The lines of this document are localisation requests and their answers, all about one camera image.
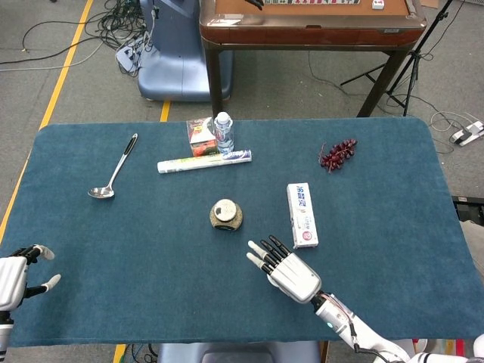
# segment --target white robotic arm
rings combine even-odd
[[[421,353],[411,358],[395,343],[382,338],[349,310],[333,294],[321,290],[321,279],[295,253],[290,252],[276,237],[269,236],[274,244],[261,240],[265,250],[249,241],[249,247],[258,255],[247,254],[247,258],[267,275],[271,284],[301,304],[311,302],[315,314],[323,320],[355,353],[375,355],[374,363],[471,363],[482,362],[482,358],[467,358],[450,355]]]
[[[38,244],[20,248],[9,257],[0,258],[0,362],[5,360],[10,334],[14,328],[10,313],[22,304],[23,299],[51,290],[61,279],[60,275],[55,275],[40,286],[26,286],[29,265],[37,263],[39,256],[44,259],[54,258],[52,251]]]

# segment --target wooden table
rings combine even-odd
[[[248,49],[383,51],[386,66],[358,116],[370,116],[427,21],[418,0],[387,0],[371,8],[357,5],[266,5],[244,0],[203,0],[200,33],[206,52],[214,116],[222,111],[219,52]]]

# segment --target white cable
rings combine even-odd
[[[56,67],[37,67],[37,68],[12,68],[11,70],[0,70],[0,72],[13,72],[15,70],[59,70],[61,68],[68,68],[68,67],[74,67],[74,66],[79,66],[80,64],[86,62],[90,57],[92,57],[96,51],[99,50],[99,48],[103,45],[103,42],[101,42],[101,44],[99,44],[96,49],[90,54],[88,55],[85,59],[79,61],[79,62],[76,62],[76,63],[73,63],[73,64],[70,64],[68,66],[56,66]]]
[[[445,113],[445,114],[448,114],[448,115],[459,116],[460,118],[467,120],[467,121],[468,121],[468,123],[469,123],[470,125],[472,125],[472,124],[473,124],[473,122],[472,122],[470,119],[468,119],[466,116],[462,116],[462,115],[460,115],[460,114],[458,114],[458,113],[455,113],[455,112],[450,112],[450,111],[439,111],[439,112],[435,112],[435,113],[432,115],[432,117],[430,117],[430,127],[432,127],[432,129],[434,129],[434,130],[436,130],[436,131],[438,131],[438,132],[446,132],[446,131],[448,131],[448,130],[449,130],[449,129],[450,129],[450,128],[451,128],[451,127],[454,125],[454,120],[452,120],[452,121],[451,121],[451,122],[448,124],[448,128],[447,128],[447,129],[443,129],[443,130],[442,130],[442,129],[438,129],[438,128],[436,128],[436,127],[433,125],[433,118],[434,118],[435,116],[439,115],[439,114],[440,114],[440,115],[443,115],[444,113]]]

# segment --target gray carpet floor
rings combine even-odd
[[[104,1],[94,0],[90,14],[103,10]],[[25,57],[41,57],[65,48],[72,41],[76,25],[46,24],[26,39],[29,54],[22,52],[23,34],[35,23],[45,20],[79,21],[85,2],[59,0],[2,0],[0,2],[0,62]],[[439,25],[429,40],[433,45],[461,6],[453,2],[449,18]],[[428,20],[437,10],[425,8]],[[432,61],[420,62],[419,80],[414,95],[438,110],[468,112],[484,119],[484,6],[464,3],[455,22],[433,50]],[[98,45],[81,44],[74,62],[84,59]],[[122,75],[114,62],[113,51],[105,46],[88,61],[72,67],[60,92],[51,123],[103,123],[159,121],[162,104],[143,99],[135,79]],[[378,53],[307,51],[240,51],[235,56],[234,90],[227,110],[234,119],[326,118],[357,114],[371,88],[367,79],[345,86],[345,95],[330,82],[345,79],[377,66],[385,60]],[[21,64],[28,67],[62,65],[64,56]],[[329,82],[315,79],[314,74]],[[17,65],[0,66],[0,69]],[[17,178],[25,163],[33,139],[54,91],[60,70],[0,72],[0,216],[3,216]],[[375,116],[399,114],[401,109],[380,102]],[[412,98],[409,113],[427,123],[434,109]],[[209,116],[210,105],[175,102],[169,121]],[[438,123],[444,129],[446,124]],[[430,129],[438,151],[448,153],[451,130]],[[484,141],[466,147],[454,147],[440,154],[442,169],[454,195],[484,197]],[[11,349],[8,362],[108,362],[114,346],[54,346]],[[364,362],[340,343],[330,346],[330,362]]]

